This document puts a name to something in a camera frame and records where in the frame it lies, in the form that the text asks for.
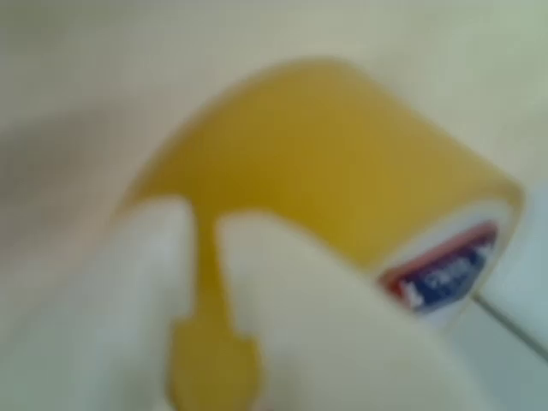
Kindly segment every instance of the yellow tape roll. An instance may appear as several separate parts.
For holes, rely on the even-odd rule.
[[[235,335],[228,320],[213,237],[223,214],[274,212],[355,265],[378,271],[393,264],[399,275],[408,259],[419,255],[408,270],[428,259],[420,256],[432,253],[429,242],[447,248],[474,239],[472,224],[472,234],[453,233],[460,240],[442,238],[442,228],[418,240],[424,244],[415,251],[404,247],[472,204],[506,210],[497,227],[503,247],[522,203],[520,188],[500,170],[355,67],[331,60],[283,65],[223,96],[178,133],[131,201],[164,194],[188,198],[199,227],[196,311],[176,326],[172,354],[172,396],[185,411],[241,411],[260,384],[257,349]],[[489,214],[489,207],[479,214]]]

